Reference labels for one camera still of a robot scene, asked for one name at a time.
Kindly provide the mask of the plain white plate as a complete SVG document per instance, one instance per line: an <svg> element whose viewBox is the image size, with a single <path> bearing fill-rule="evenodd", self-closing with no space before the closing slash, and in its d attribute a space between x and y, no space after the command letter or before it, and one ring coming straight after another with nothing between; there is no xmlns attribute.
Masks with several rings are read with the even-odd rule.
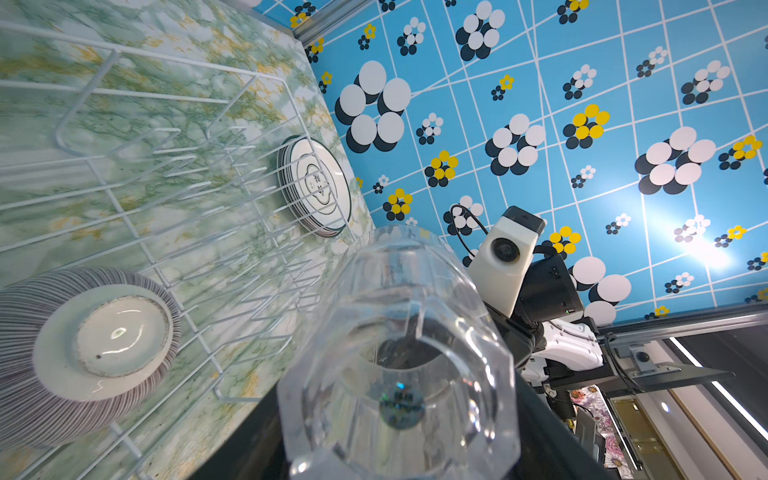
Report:
<svg viewBox="0 0 768 480"><path fill-rule="evenodd" d="M286 138L277 152L283 198L312 234L333 238L351 220L351 191L340 162L321 142L302 135Z"/></svg>

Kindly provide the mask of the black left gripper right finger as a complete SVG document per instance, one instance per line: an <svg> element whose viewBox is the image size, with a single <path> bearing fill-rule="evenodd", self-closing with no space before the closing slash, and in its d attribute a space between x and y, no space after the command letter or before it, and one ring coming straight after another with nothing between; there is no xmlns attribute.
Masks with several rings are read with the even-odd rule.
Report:
<svg viewBox="0 0 768 480"><path fill-rule="evenodd" d="M514 479L609 479L536 392L517 374L516 395L521 455Z"/></svg>

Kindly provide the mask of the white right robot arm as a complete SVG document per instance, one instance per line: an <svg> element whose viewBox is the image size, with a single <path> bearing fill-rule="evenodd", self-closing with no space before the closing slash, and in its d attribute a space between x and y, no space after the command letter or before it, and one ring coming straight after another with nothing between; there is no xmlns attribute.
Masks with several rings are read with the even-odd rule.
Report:
<svg viewBox="0 0 768 480"><path fill-rule="evenodd" d="M577 407L568 391L551 382L597 369L604 358L563 258L552 246L534 252L543 258L528 268L514 311L506 316L490 308L489 313L522 380L561 421L573 424Z"/></svg>

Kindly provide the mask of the clear glass cup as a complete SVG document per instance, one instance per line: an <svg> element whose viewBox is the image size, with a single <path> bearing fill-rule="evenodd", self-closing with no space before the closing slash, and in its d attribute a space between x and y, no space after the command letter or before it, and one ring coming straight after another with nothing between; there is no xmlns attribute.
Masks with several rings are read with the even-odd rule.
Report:
<svg viewBox="0 0 768 480"><path fill-rule="evenodd" d="M345 252L277 395L293 479L500 479L520 458L514 358L418 227Z"/></svg>

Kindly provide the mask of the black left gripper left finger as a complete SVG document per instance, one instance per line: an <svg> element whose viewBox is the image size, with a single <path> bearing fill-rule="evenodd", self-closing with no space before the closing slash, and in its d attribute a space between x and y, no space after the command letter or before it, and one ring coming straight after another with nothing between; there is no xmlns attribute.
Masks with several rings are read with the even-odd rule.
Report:
<svg viewBox="0 0 768 480"><path fill-rule="evenodd" d="M191 480L288 478L280 422L277 385L261 399L222 446L191 476Z"/></svg>

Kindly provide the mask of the striped ceramic bowl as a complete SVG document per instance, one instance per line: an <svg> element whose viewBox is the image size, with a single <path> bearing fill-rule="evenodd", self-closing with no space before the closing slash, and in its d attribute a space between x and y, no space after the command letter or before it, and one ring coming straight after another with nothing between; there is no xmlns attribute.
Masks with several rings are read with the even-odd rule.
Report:
<svg viewBox="0 0 768 480"><path fill-rule="evenodd" d="M106 427L160 385L180 340L173 296L135 272L64 269L2 289L2 449Z"/></svg>

